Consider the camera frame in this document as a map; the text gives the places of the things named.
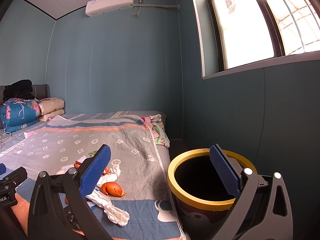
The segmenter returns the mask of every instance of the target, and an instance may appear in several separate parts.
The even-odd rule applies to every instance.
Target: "window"
[[[320,19],[309,0],[208,2],[220,37],[221,70],[320,50]]]

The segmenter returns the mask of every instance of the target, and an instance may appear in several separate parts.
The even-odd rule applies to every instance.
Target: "yellow trash can rim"
[[[194,196],[190,195],[188,192],[184,191],[179,186],[179,184],[177,183],[177,181],[174,177],[174,173],[175,173],[177,167],[181,163],[183,163],[186,160],[189,160],[191,158],[194,158],[194,157],[209,155],[209,151],[210,151],[210,149],[191,150],[191,151],[182,153],[182,154],[178,155],[177,157],[175,157],[172,160],[172,162],[170,163],[169,168],[168,168],[168,176],[167,176],[168,185],[169,185],[169,188],[172,191],[172,193],[178,199],[180,199],[181,201],[183,201],[184,203],[186,203],[192,207],[199,208],[202,210],[209,210],[209,211],[228,210],[231,208],[232,204],[234,203],[235,198],[229,199],[229,200],[224,200],[224,201],[209,201],[209,200],[203,200],[203,199],[194,197]],[[250,168],[255,173],[257,173],[255,166],[249,160],[244,158],[243,156],[241,156],[237,153],[234,153],[234,152],[227,151],[227,150],[223,150],[223,152],[228,157],[236,159],[242,167]]]

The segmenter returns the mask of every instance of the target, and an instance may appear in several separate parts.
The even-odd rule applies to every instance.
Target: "window sill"
[[[230,68],[230,69],[227,69],[227,70],[224,70],[221,72],[217,72],[215,74],[204,76],[204,77],[202,77],[202,79],[204,80],[204,79],[229,75],[229,74],[252,70],[252,69],[257,69],[257,68],[264,68],[264,67],[270,67],[270,66],[284,65],[284,64],[288,64],[288,63],[312,61],[312,60],[320,60],[320,51],[304,52],[301,54],[266,59],[263,61],[254,62],[254,63],[242,65],[239,67]]]

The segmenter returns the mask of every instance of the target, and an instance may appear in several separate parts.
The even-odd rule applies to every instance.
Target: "beige folded quilt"
[[[64,107],[64,101],[61,98],[45,98],[38,102],[40,115],[45,115]]]
[[[40,117],[38,118],[38,121],[39,121],[39,122],[41,122],[41,121],[46,122],[46,121],[49,120],[49,118],[52,119],[52,118],[54,118],[56,115],[63,115],[63,114],[64,114],[64,110],[63,110],[63,109],[59,109],[59,110],[54,111],[54,112],[52,112],[52,113],[49,113],[49,114],[45,114],[45,115],[40,116]]]

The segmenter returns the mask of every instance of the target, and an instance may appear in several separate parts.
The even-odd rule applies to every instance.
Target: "wall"
[[[130,8],[87,17],[82,8],[59,19],[46,77],[51,95],[66,101],[67,113],[163,111],[169,138],[182,138],[177,9],[142,8],[135,18],[133,13]]]
[[[0,22],[0,85],[21,79],[44,84],[55,20],[23,0],[14,0]]]
[[[248,158],[260,174],[280,172],[292,205],[294,239],[300,239],[320,199],[320,60],[202,80],[193,1],[178,3],[187,147],[218,143]]]

